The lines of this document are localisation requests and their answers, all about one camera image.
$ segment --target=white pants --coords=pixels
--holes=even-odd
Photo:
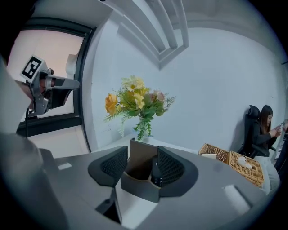
[[[262,189],[267,195],[275,192],[279,187],[280,178],[269,157],[256,156],[254,159],[260,163],[263,171],[264,182],[260,189]]]

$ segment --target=orange rose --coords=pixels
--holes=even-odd
[[[108,97],[105,98],[105,108],[110,116],[115,115],[117,103],[117,97],[113,94],[108,94]]]

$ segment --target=woman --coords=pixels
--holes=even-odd
[[[257,160],[262,167],[264,183],[261,189],[264,190],[266,194],[276,191],[280,184],[277,170],[269,159],[269,149],[275,143],[277,137],[281,135],[280,125],[271,130],[272,117],[273,111],[271,107],[265,105],[261,110],[258,121],[253,124],[252,134],[253,144],[265,152],[265,156],[263,156],[262,153],[258,153],[254,159]]]

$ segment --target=rectangular wicker basket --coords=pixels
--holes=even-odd
[[[247,180],[256,186],[261,186],[264,182],[263,172],[261,165],[258,161],[246,158],[246,163],[250,164],[252,168],[247,168],[237,163],[237,159],[243,155],[231,151],[228,155],[228,165],[230,165],[234,170],[244,176]]]
[[[216,154],[216,159],[228,164],[228,154],[229,152],[215,147],[210,144],[204,144],[198,152],[199,155],[202,154]]]

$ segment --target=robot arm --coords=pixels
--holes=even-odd
[[[44,60],[32,56],[24,67],[21,76],[27,80],[27,85],[33,96],[32,111],[28,117],[42,115],[65,105],[72,90],[78,89],[77,80],[54,76],[54,71],[48,69]],[[41,90],[40,81],[45,79],[45,89]]]

